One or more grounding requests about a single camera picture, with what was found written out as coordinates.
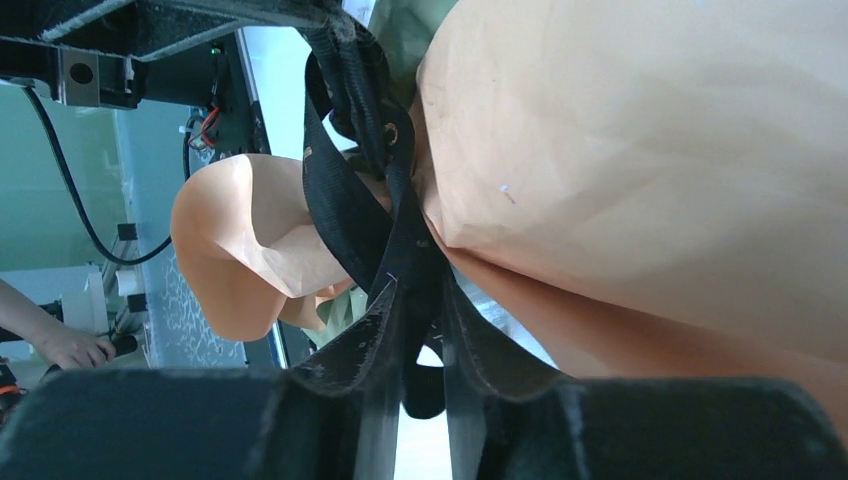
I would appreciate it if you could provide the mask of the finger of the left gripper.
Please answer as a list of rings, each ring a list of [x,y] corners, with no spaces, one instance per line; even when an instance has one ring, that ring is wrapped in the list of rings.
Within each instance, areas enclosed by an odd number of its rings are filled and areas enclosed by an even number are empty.
[[[1,81],[67,106],[203,105],[244,27],[316,27],[339,1],[4,1]]]

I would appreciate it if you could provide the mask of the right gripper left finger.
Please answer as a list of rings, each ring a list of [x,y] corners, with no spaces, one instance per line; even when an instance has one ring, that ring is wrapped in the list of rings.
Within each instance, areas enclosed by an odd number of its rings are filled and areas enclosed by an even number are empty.
[[[289,368],[57,373],[1,432],[5,479],[390,479],[403,342],[388,284]]]

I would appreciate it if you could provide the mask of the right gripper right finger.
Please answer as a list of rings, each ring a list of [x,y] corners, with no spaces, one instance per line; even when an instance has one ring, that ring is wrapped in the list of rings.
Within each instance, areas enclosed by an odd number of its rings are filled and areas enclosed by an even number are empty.
[[[847,453],[798,386],[763,378],[577,380],[442,293],[457,479],[843,479]]]

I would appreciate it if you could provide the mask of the green orange wrapping paper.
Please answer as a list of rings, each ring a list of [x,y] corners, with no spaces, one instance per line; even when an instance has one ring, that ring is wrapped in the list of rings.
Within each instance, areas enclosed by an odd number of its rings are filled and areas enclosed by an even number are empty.
[[[564,373],[772,376],[847,430],[847,5],[459,1],[425,229]]]

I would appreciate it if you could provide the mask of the black printed ribbon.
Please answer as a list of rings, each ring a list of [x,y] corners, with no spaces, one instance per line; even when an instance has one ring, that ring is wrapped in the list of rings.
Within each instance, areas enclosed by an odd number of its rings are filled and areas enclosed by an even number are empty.
[[[375,37],[342,9],[300,33],[305,68],[303,183],[320,238],[375,303],[384,289],[405,328],[403,405],[415,419],[445,409],[444,374],[418,364],[441,327],[446,261],[411,182],[415,129],[391,94]]]

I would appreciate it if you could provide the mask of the person's bare forearm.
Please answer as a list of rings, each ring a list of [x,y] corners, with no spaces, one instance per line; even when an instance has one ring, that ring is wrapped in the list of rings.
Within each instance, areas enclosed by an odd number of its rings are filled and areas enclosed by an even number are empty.
[[[40,306],[1,281],[1,341],[40,343],[60,332],[64,325]]]

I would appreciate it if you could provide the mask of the person's bare hand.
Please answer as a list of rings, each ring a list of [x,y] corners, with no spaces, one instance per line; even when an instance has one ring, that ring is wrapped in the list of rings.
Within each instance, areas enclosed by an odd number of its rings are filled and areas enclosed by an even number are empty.
[[[47,363],[64,370],[93,368],[116,357],[116,349],[107,339],[63,325],[36,334],[32,345]]]

